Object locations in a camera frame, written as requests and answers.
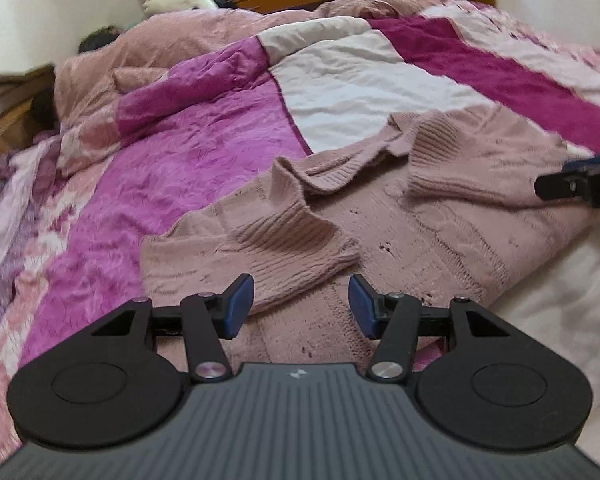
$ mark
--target silver bolt head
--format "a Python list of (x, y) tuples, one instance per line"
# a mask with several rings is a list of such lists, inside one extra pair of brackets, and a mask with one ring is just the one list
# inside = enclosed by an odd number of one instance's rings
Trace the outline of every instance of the silver bolt head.
[(371, 373), (381, 379), (395, 379), (404, 372), (404, 368), (392, 361), (381, 361), (371, 367)]
[(205, 361), (196, 366), (196, 375), (204, 379), (217, 379), (226, 373), (226, 366), (216, 361)]

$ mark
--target black round pad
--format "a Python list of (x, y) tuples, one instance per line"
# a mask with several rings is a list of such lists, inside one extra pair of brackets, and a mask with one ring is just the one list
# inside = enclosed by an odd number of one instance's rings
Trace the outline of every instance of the black round pad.
[(7, 402), (20, 435), (65, 449), (107, 447), (162, 423), (182, 395), (178, 371), (151, 351), (88, 345), (21, 369)]
[(485, 366), (471, 381), (474, 391), (487, 402), (512, 408), (536, 402), (546, 392), (541, 374), (517, 364)]
[(589, 383), (575, 366), (517, 337), (459, 345), (423, 370), (416, 394), (449, 435), (510, 452), (572, 442), (592, 403)]
[(58, 397), (73, 404), (98, 404), (119, 395), (126, 372), (108, 363), (84, 363), (62, 370), (52, 384)]

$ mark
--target dark hair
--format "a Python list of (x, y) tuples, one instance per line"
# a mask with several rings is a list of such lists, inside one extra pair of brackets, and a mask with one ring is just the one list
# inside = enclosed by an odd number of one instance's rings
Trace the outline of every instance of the dark hair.
[(29, 117), (45, 130), (55, 130), (58, 126), (58, 114), (54, 103), (54, 87), (39, 92), (31, 102)]
[(213, 0), (219, 9), (240, 9), (235, 0)]
[(109, 26), (99, 28), (82, 40), (78, 47), (78, 54), (90, 52), (91, 50), (98, 50), (109, 43), (113, 43), (120, 34), (122, 34), (122, 31), (117, 27)]

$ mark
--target white pillow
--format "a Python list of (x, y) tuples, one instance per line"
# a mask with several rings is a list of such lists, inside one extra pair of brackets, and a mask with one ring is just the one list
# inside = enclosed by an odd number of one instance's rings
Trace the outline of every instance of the white pillow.
[(142, 5), (147, 17), (164, 12), (173, 12), (175, 10), (187, 9), (217, 9), (218, 6), (213, 0), (146, 0)]

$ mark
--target pink knit sweater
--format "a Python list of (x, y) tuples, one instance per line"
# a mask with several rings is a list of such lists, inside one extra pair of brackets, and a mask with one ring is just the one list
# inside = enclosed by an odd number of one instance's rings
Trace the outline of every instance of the pink knit sweater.
[[(375, 137), (271, 170), (166, 234), (147, 237), (141, 269), (155, 305), (221, 292), (250, 272), (256, 300), (224, 347), (243, 361), (359, 362), (374, 347), (347, 306), (361, 272), (382, 292), (425, 304), (463, 292), (482, 304), (554, 256), (593, 218), (544, 206), (538, 174), (567, 158), (558, 136), (508, 108), (393, 114)], [(181, 343), (161, 352), (186, 369)]]

